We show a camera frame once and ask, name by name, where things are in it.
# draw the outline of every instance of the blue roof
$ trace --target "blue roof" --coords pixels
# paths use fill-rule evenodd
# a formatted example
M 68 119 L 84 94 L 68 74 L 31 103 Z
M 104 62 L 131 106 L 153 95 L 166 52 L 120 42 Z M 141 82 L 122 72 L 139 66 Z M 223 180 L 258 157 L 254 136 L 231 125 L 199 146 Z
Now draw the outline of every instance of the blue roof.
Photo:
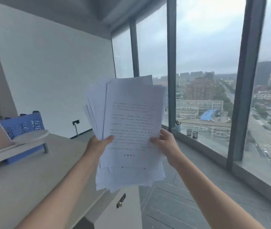
M 212 120 L 212 114 L 216 111 L 216 109 L 213 109 L 213 110 L 209 110 L 209 111 L 206 111 L 204 112 L 202 115 L 201 115 L 201 120 L 202 121 L 211 121 Z

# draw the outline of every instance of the blue plastic crate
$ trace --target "blue plastic crate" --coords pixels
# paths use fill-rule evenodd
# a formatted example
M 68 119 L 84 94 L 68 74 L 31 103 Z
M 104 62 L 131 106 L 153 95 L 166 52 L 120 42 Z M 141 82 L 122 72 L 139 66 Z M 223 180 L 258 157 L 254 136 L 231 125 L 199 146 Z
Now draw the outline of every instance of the blue plastic crate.
M 29 115 L 20 114 L 19 117 L 13 119 L 0 120 L 0 124 L 5 129 L 6 133 L 11 139 L 14 139 L 15 137 L 27 132 L 44 129 L 42 118 L 39 111 L 33 111 L 33 113 Z M 43 145 L 37 146 L 21 154 L 17 154 L 11 158 L 8 158 L 5 161 L 8 164 L 14 163 L 42 148 Z

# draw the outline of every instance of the sky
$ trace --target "sky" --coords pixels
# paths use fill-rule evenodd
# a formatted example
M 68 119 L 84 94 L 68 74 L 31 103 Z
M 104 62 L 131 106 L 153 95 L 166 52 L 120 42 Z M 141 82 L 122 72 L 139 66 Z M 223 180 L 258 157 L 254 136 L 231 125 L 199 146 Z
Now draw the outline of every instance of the sky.
M 176 72 L 237 73 L 246 0 L 177 0 Z M 140 75 L 167 75 L 166 5 L 136 24 Z M 117 77 L 133 77 L 130 30 L 112 39 Z M 271 61 L 268 0 L 259 61 Z

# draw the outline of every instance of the gray tile floor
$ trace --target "gray tile floor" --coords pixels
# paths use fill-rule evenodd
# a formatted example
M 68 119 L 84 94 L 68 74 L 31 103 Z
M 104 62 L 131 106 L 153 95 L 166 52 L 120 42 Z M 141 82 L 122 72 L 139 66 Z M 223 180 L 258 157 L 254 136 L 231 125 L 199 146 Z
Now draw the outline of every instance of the gray tile floor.
M 222 191 L 266 229 L 271 229 L 271 202 L 201 153 L 178 141 L 181 151 Z M 139 187 L 143 229 L 210 228 L 194 199 L 167 161 L 166 179 L 151 188 Z

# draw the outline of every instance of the paper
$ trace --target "paper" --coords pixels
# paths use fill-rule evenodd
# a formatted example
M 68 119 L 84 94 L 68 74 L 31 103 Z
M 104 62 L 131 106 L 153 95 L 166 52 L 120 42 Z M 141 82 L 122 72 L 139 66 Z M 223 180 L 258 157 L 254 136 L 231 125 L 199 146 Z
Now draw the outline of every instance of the paper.
M 158 137 L 166 88 L 152 76 L 104 79 L 91 84 L 84 112 L 99 139 L 114 135 L 100 158 L 96 189 L 111 192 L 130 185 L 151 186 L 165 177 L 161 153 L 150 143 Z

